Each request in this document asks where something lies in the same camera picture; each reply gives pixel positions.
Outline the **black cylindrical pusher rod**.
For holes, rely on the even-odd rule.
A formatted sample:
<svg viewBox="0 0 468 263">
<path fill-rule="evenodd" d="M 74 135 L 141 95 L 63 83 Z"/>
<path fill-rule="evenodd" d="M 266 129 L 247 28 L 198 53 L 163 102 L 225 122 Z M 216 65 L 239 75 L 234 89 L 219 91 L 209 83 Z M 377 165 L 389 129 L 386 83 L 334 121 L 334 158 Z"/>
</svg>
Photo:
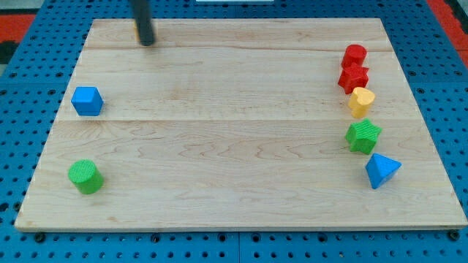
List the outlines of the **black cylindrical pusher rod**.
<svg viewBox="0 0 468 263">
<path fill-rule="evenodd" d="M 135 19 L 137 37 L 142 46 L 155 43 L 149 0 L 129 0 Z"/>
</svg>

